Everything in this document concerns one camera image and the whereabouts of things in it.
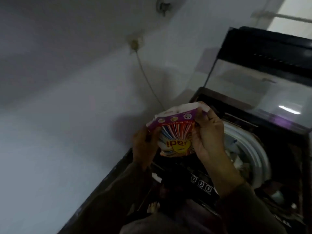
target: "washing machine drum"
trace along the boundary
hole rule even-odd
[[[224,122],[224,133],[226,153],[254,189],[271,179],[266,152],[251,133],[229,122]]]

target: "colorful packaging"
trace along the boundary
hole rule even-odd
[[[201,107],[207,113],[209,106],[202,103],[182,104],[172,107],[146,124],[149,131],[161,126],[162,131],[158,141],[160,155],[166,157],[181,157],[194,153],[192,145],[192,130],[195,125],[197,108]]]

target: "dark sleeve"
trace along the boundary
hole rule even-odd
[[[217,209],[229,233],[287,234],[282,224],[246,183],[221,199]]]
[[[80,213],[70,233],[119,233],[140,187],[150,171],[131,163],[104,192],[96,196]]]

